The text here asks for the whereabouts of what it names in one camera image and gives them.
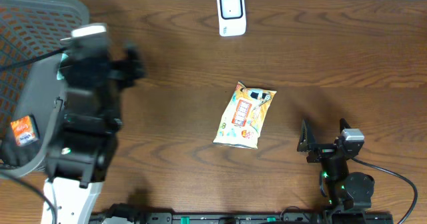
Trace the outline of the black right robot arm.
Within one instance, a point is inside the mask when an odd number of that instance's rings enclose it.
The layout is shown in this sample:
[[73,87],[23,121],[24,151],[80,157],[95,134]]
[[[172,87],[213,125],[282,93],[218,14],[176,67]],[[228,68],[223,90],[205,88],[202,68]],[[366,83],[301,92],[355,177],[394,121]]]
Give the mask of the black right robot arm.
[[333,207],[342,211],[359,211],[372,206],[373,177],[349,172],[347,161],[355,158],[364,145],[364,134],[340,119],[340,134],[333,143],[318,143],[308,121],[302,121],[297,151],[306,153],[308,163],[320,163],[320,180],[326,184]]

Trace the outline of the orange tissue pack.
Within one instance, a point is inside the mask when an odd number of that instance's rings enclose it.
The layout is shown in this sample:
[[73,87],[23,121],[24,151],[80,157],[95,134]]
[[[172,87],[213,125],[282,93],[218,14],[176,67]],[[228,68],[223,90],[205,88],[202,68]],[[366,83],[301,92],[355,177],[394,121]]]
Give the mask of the orange tissue pack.
[[39,133],[32,115],[26,115],[10,122],[15,143],[18,147],[31,144],[39,139]]

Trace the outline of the mint green wipes pack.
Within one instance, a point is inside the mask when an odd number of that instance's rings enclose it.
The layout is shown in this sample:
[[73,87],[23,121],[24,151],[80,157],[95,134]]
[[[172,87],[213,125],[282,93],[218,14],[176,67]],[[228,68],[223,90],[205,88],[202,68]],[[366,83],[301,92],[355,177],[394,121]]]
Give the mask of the mint green wipes pack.
[[58,81],[64,80],[65,74],[68,72],[69,67],[68,64],[68,55],[65,53],[61,54],[61,60],[58,64],[56,78]]

